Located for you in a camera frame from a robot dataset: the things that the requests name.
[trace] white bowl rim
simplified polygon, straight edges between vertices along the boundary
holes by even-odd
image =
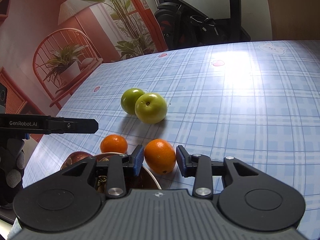
[[[117,153],[117,152],[106,152],[106,153],[113,153],[113,154],[121,154],[121,153]],[[144,165],[142,165],[142,167],[146,170],[146,172],[150,175],[150,177],[153,179],[153,181],[155,182],[156,186],[158,189],[162,189],[158,180],[156,179],[156,177],[152,174],[152,172]]]

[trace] orange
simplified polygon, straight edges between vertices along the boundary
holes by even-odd
[[[128,149],[127,141],[120,135],[110,134],[100,143],[102,153],[116,152],[125,153]]]
[[[171,144],[162,139],[155,139],[144,149],[144,159],[154,172],[163,175],[173,170],[176,154]]]

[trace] green apple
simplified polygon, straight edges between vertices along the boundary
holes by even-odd
[[[154,124],[162,121],[168,107],[164,98],[157,93],[146,93],[139,97],[135,105],[136,116],[144,123]]]
[[[134,106],[145,92],[139,88],[130,88],[121,97],[121,107],[128,114],[135,114]]]

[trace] chair backrest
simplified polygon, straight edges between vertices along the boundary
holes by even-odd
[[[93,49],[93,44],[82,31],[74,28],[64,28],[57,30],[47,36],[38,46],[33,57],[32,67],[33,71],[38,78],[39,82],[53,100],[54,94],[63,83],[60,77],[55,82],[46,75],[49,73],[50,68],[46,64],[49,59],[52,58],[50,51],[58,51],[64,48],[68,44],[79,44],[80,46],[87,45],[88,47],[82,50],[83,55],[79,56],[80,62],[85,58],[96,58],[98,59],[97,53]]]

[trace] lampshade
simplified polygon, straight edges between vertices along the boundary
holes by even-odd
[[[96,4],[96,2],[82,1],[82,0],[66,0],[60,5],[60,13],[58,25],[68,20],[70,17],[76,15],[83,9]]]

